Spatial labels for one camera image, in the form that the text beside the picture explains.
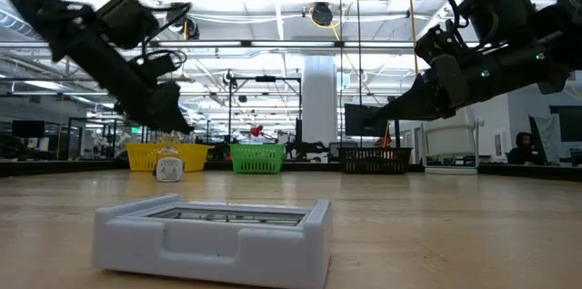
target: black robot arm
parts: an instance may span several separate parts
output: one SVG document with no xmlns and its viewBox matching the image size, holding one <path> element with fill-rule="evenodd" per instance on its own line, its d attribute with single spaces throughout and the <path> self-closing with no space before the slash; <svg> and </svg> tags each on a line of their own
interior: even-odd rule
<svg viewBox="0 0 582 289">
<path fill-rule="evenodd" d="M 114 49 L 135 48 L 160 30 L 151 11 L 137 0 L 111 0 L 97 11 L 62 0 L 10 1 L 49 44 L 53 61 L 68 55 L 117 98 L 118 112 L 164 132 L 192 131 L 177 105 L 179 86 L 156 81 L 177 69 L 176 53 L 126 61 Z"/>
<path fill-rule="evenodd" d="M 461 107 L 532 84 L 551 94 L 582 68 L 578 0 L 557 0 L 540 11 L 530 0 L 465 0 L 458 12 L 474 27 L 479 45 L 465 45 L 452 26 L 431 28 L 415 47 L 430 69 L 374 118 L 447 118 Z"/>
</svg>

